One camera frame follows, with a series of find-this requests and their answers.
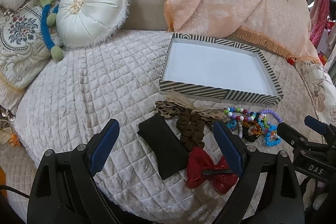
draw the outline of black and white striped pattern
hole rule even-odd
[[[257,53],[261,61],[263,62],[267,72],[269,73],[278,95],[277,96],[264,95],[264,94],[244,92],[244,91],[239,91],[239,90],[228,90],[228,89],[221,89],[221,88],[213,88],[210,86],[193,85],[193,84],[186,84],[186,83],[181,83],[181,82],[162,80],[163,75],[166,71],[166,65],[168,62],[168,57],[170,54],[170,49],[171,49],[174,38],[192,39],[192,40],[199,40],[199,41],[205,41],[205,42],[210,42],[210,43],[217,43],[217,44],[234,47],[234,48],[240,48],[242,50]],[[260,104],[273,104],[273,105],[278,104],[281,101],[281,99],[284,97],[277,77],[275,76],[266,58],[263,56],[263,54],[258,48],[245,45],[245,44],[241,44],[239,42],[230,41],[227,39],[219,39],[219,38],[214,38],[214,37],[204,37],[201,35],[181,34],[181,33],[174,33],[170,41],[168,51],[166,54],[166,58],[165,58],[165,62],[163,64],[163,70],[161,73],[160,90],[161,91],[173,90],[176,92],[189,94],[189,95],[215,97],[215,98],[221,98],[221,99],[227,99],[227,100],[236,100],[236,101],[244,101],[244,102],[251,102],[251,103],[260,103]]]

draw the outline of blue gripper pad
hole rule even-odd
[[[213,124],[212,133],[230,169],[233,173],[237,174],[241,178],[244,173],[243,164],[245,165],[245,161],[243,162],[241,154],[238,152],[237,148],[235,147],[229,136],[226,134],[223,127],[226,127],[232,137],[235,136],[231,133],[231,131],[223,122],[215,122]]]
[[[105,162],[111,153],[111,150],[119,136],[119,130],[120,126],[117,120],[111,119],[107,125],[103,128],[103,130],[96,135],[97,140],[96,142],[99,142],[96,144],[96,142],[92,143],[92,147],[94,148],[93,152],[90,152],[90,148],[88,149],[88,157],[91,155],[91,166],[89,169],[89,172],[92,176],[95,176],[96,173],[100,172]]]
[[[326,125],[311,116],[305,117],[304,124],[320,135],[325,135],[327,132]]]

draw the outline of silver screw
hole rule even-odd
[[[280,155],[283,156],[284,158],[288,156],[287,152],[284,150],[280,151]]]
[[[247,146],[247,150],[251,151],[251,152],[254,152],[256,150],[255,146],[254,145],[248,145]]]
[[[84,143],[77,146],[78,151],[83,151],[86,148],[86,145]]]
[[[48,149],[44,154],[49,157],[51,154],[53,153],[53,151],[51,149]]]

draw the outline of bed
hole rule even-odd
[[[120,136],[103,171],[95,176],[104,194],[123,210],[155,222],[211,223],[231,191],[219,195],[209,182],[190,190],[185,185],[185,170],[161,180],[153,151],[137,135],[138,124],[153,115],[155,101],[164,99],[158,88],[159,77],[171,36],[165,31],[120,31],[109,42],[66,49],[61,62],[49,61],[27,88],[16,113],[15,130],[25,149],[7,149],[0,158],[7,184],[29,193],[44,151],[73,150],[115,118],[121,126]],[[303,121],[311,115],[323,122],[336,122],[336,91],[328,74],[320,65],[297,62],[294,67],[275,54],[263,54],[283,90],[279,105],[191,99],[195,105],[206,104],[209,108],[271,108],[309,140],[322,142],[321,136]],[[179,137],[176,120],[167,123]],[[207,128],[204,134],[205,150],[216,162],[221,152]],[[283,149],[293,156],[291,147],[283,141],[268,148],[259,138],[255,146],[271,153]],[[264,180],[262,174],[246,217],[256,210]],[[26,219],[27,201],[11,193],[8,198],[19,216]]]

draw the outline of open cardboard box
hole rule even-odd
[[[258,48],[227,39],[175,33],[160,78],[161,91],[262,104],[283,98]]]

